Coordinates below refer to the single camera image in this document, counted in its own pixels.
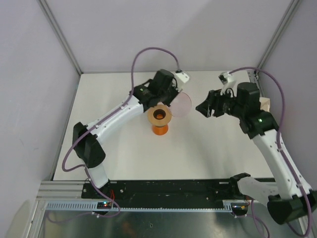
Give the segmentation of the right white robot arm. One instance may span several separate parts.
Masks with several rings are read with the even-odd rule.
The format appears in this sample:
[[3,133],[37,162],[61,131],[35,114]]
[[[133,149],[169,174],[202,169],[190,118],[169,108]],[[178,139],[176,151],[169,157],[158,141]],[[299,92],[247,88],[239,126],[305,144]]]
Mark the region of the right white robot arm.
[[253,198],[267,207],[273,220],[279,225],[307,216],[317,208],[317,192],[305,181],[299,171],[294,173],[285,160],[289,153],[283,141],[277,140],[278,125],[270,112],[260,108],[260,91],[256,84],[239,83],[236,96],[229,90],[210,90],[206,99],[196,110],[209,118],[224,114],[239,119],[244,134],[254,142],[262,153],[276,182],[276,188],[257,181],[248,173],[230,178],[229,195],[240,199],[243,195]]

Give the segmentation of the orange glass carafe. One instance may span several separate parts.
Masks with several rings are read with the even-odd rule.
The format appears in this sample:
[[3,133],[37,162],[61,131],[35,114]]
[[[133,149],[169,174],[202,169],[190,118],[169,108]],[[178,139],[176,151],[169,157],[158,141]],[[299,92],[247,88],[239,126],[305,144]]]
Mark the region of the orange glass carafe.
[[168,124],[164,125],[164,126],[152,126],[152,131],[155,135],[165,135],[168,132]]

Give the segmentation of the wooden dripper ring holder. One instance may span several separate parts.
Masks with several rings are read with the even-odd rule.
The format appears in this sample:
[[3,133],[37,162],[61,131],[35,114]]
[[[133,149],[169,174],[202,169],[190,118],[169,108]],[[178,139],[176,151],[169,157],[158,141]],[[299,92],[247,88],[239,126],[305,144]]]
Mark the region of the wooden dripper ring holder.
[[148,121],[154,126],[163,127],[167,125],[171,119],[172,114],[168,110],[168,107],[163,104],[148,109]]

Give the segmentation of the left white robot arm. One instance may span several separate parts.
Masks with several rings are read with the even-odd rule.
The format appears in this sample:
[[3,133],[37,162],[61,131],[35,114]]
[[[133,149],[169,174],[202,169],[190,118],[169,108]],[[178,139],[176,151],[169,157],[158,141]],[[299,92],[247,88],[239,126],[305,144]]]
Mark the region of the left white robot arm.
[[130,91],[126,101],[104,115],[103,118],[86,125],[81,122],[75,124],[72,137],[74,151],[83,161],[88,176],[94,184],[92,187],[94,195],[98,198],[104,198],[109,194],[109,185],[107,184],[109,179],[102,165],[106,158],[102,144],[105,143],[106,139],[116,129],[158,103],[170,106],[188,79],[188,75],[183,71],[178,70],[172,73],[160,69],[153,79],[135,86]]

